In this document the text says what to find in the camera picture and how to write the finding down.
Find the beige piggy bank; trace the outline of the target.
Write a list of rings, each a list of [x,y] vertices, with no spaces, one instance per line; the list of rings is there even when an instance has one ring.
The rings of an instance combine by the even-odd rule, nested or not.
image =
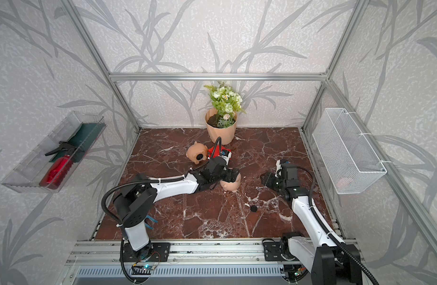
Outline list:
[[[186,152],[186,157],[192,161],[195,165],[198,165],[202,161],[208,159],[209,151],[207,146],[197,141],[190,146]]]
[[[241,180],[242,180],[242,175],[239,174],[235,182],[225,182],[221,180],[220,185],[225,191],[237,192],[238,188],[241,186]]]

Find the red piggy bank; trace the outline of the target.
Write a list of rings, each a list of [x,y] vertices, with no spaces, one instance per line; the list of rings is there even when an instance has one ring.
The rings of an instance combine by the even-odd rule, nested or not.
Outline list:
[[[223,149],[227,149],[227,150],[231,151],[230,149],[225,148],[224,146],[220,146],[220,147],[217,146],[217,147],[209,148],[208,149],[209,158],[220,156],[220,151],[223,150]]]

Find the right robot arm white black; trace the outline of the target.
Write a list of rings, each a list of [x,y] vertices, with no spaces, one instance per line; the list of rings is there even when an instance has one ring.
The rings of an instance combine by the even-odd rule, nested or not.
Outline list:
[[[290,204],[308,233],[308,237],[295,232],[286,233],[280,240],[278,251],[282,260],[301,263],[293,278],[297,280],[309,273],[314,285],[335,285],[338,282],[361,285],[363,278],[367,277],[372,284],[378,284],[362,263],[357,248],[346,244],[323,218],[313,200],[314,189],[301,187],[299,170],[299,166],[281,159],[277,161],[274,173],[260,176],[264,186]]]

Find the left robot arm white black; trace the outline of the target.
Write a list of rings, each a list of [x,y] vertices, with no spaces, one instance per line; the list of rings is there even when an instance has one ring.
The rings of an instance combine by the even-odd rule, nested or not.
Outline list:
[[[117,223],[123,239],[129,242],[133,251],[146,250],[151,242],[144,221],[153,204],[177,195],[210,190],[219,182],[236,183],[240,170],[229,167],[228,162],[223,156],[217,156],[181,176],[141,176],[107,191],[100,202],[101,208]]]

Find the beige flower pot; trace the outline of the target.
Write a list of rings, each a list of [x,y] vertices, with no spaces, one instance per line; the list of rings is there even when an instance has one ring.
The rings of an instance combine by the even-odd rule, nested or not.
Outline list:
[[[234,137],[237,127],[237,122],[235,122],[232,126],[228,128],[215,128],[211,126],[208,121],[211,117],[213,117],[217,113],[217,110],[215,108],[209,109],[207,113],[205,114],[205,123],[206,128],[209,133],[209,136],[211,138],[212,142],[215,142],[219,137],[222,138],[222,144],[228,145],[230,144]]]

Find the pink object in basket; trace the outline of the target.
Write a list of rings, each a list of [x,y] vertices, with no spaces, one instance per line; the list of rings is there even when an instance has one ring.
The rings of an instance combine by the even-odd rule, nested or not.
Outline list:
[[[342,190],[347,188],[353,182],[352,178],[340,178],[336,183],[336,187],[338,190]]]

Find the green white artificial plant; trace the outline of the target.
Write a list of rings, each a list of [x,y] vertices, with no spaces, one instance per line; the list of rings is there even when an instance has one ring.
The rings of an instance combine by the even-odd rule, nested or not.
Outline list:
[[[234,125],[236,114],[244,112],[241,107],[241,95],[224,81],[218,82],[217,86],[205,85],[205,88],[209,90],[212,106],[216,110],[207,123],[215,128],[229,128]]]

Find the blue garden rake tool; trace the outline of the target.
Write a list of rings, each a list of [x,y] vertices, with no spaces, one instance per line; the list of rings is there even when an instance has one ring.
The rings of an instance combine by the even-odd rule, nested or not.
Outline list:
[[[147,215],[145,220],[144,220],[144,224],[145,224],[146,228],[153,230],[153,226],[158,224],[158,221],[155,218],[152,218],[151,216]]]

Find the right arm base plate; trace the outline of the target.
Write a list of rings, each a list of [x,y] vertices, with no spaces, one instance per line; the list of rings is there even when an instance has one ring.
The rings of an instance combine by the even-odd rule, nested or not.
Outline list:
[[[294,261],[295,257],[287,256],[283,253],[280,241],[274,241],[273,239],[263,239],[262,245],[264,248],[265,261]]]

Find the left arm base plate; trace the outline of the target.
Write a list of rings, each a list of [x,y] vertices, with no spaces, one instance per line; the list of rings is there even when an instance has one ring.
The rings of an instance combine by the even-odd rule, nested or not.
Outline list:
[[[170,253],[171,244],[168,242],[153,242],[143,249],[134,251],[129,242],[123,244],[120,251],[120,261],[123,262],[166,262]]]

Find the clear plastic wall tray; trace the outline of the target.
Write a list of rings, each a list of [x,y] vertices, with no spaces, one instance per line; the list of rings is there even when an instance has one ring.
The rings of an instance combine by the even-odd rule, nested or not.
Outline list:
[[[42,142],[34,148],[1,182],[2,185],[18,193],[57,193],[65,185],[72,173],[86,156],[87,152],[95,144],[92,144],[85,156],[78,163],[73,163],[62,184],[57,190],[39,186],[39,182],[53,165],[50,160],[54,157],[45,156],[45,153],[57,148],[60,141],[68,141],[81,126],[82,123],[105,123],[102,115],[88,115],[78,112],[71,112],[61,123],[45,137]]]

